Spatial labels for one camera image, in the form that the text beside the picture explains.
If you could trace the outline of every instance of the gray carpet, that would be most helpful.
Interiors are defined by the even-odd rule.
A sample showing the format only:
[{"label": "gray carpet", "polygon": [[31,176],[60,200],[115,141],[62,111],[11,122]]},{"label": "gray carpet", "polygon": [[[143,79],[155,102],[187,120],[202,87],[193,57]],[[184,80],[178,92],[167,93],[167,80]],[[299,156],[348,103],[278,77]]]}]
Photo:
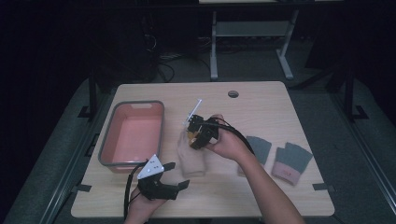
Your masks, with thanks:
[{"label": "gray carpet", "polygon": [[[287,54],[294,80],[286,80],[276,59],[277,42],[262,43],[259,48],[247,48],[233,54],[219,54],[219,81],[279,80],[293,86],[312,77],[317,70],[304,68],[311,43],[292,42]],[[182,58],[168,65],[175,69],[172,82],[209,81],[208,53],[199,55],[200,60]],[[171,70],[162,67],[167,77]],[[307,223],[396,223],[396,216],[368,168],[359,144],[356,143],[350,125],[337,108],[334,99],[342,93],[331,95],[324,90],[327,78],[303,91],[290,91],[290,98],[303,125],[308,142],[317,160],[319,170],[327,185],[335,207],[333,217],[307,217]],[[163,82],[157,77],[154,82]],[[87,81],[81,84],[58,126],[48,141],[39,161],[26,181],[17,201],[8,214],[6,223],[38,223],[46,211],[53,191],[60,187],[59,181],[70,159],[79,148],[78,158],[73,160],[76,168],[70,176],[70,186],[83,177],[89,157],[91,139],[99,133],[111,103],[112,94],[100,94],[100,112],[92,122],[78,118],[79,110],[88,105]],[[374,154],[393,185],[396,185],[394,162],[396,132],[394,126],[375,104],[371,93],[356,82],[355,103],[362,105],[370,119],[358,120],[361,130]],[[75,218],[70,215],[75,193],[66,192],[64,206],[54,223],[122,223],[121,218]],[[213,219],[212,223],[257,223],[255,218]],[[199,223],[196,219],[153,219],[150,223]]]}]

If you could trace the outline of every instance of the light wood table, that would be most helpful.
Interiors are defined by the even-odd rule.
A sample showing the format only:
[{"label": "light wood table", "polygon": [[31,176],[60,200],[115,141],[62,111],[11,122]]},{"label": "light wood table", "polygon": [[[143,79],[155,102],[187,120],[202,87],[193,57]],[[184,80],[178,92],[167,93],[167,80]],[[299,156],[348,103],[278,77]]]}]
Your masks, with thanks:
[{"label": "light wood table", "polygon": [[[229,91],[238,91],[231,98]],[[160,160],[174,161],[176,169],[165,172],[162,182],[176,184],[185,180],[180,171],[177,140],[183,130],[182,122],[203,99],[195,114],[209,118],[222,114],[226,121],[244,135],[253,135],[272,143],[265,163],[271,173],[276,148],[291,142],[311,151],[288,92],[281,82],[209,82],[177,84],[121,85],[109,109],[103,130],[92,154],[83,185],[92,186],[89,192],[80,191],[75,199],[74,217],[122,217],[123,196],[127,175],[113,174],[98,160],[99,147],[111,111],[119,102],[160,100],[165,106],[163,141]],[[206,174],[191,178],[187,189],[175,201],[160,207],[153,217],[260,217],[261,213],[247,180],[237,174],[237,164],[205,150]],[[300,213],[305,217],[331,216],[334,212],[327,190],[314,190],[313,184],[323,183],[315,158],[311,160],[294,187],[274,177]]]}]

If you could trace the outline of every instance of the person's left hand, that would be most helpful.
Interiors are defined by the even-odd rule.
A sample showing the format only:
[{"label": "person's left hand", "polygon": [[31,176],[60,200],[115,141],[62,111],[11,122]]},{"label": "person's left hand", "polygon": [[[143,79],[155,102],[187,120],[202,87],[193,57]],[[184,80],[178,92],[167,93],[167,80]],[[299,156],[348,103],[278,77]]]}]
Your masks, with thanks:
[{"label": "person's left hand", "polygon": [[149,200],[140,194],[139,188],[135,188],[131,193],[131,199],[134,198],[129,204],[128,216],[124,224],[143,224],[154,213],[157,208],[166,203],[165,199]]}]

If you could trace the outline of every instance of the person's hand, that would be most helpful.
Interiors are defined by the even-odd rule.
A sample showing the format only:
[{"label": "person's hand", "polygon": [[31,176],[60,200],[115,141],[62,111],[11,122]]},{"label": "person's hand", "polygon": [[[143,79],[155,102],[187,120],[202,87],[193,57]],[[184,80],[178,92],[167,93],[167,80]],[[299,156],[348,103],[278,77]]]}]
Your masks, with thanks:
[{"label": "person's hand", "polygon": [[[224,124],[222,115],[213,115],[212,118],[219,118],[217,122]],[[244,156],[250,154],[247,146],[234,133],[219,128],[219,140],[216,144],[207,144],[207,149],[220,156],[239,162]]]},{"label": "person's hand", "polygon": [[129,204],[128,216],[124,224],[143,224],[154,213],[157,208],[166,203],[165,199],[149,200],[140,195],[139,188],[135,188],[131,193],[131,203]]}]

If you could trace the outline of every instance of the beige cloth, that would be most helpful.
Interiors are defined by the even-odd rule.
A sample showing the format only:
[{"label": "beige cloth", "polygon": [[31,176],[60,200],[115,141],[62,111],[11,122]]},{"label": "beige cloth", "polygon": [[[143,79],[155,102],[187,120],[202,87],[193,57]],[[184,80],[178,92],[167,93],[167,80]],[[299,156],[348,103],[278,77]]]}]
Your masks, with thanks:
[{"label": "beige cloth", "polygon": [[183,130],[177,142],[177,154],[180,158],[181,171],[184,177],[205,175],[205,150],[198,150],[189,146],[187,131]]}]

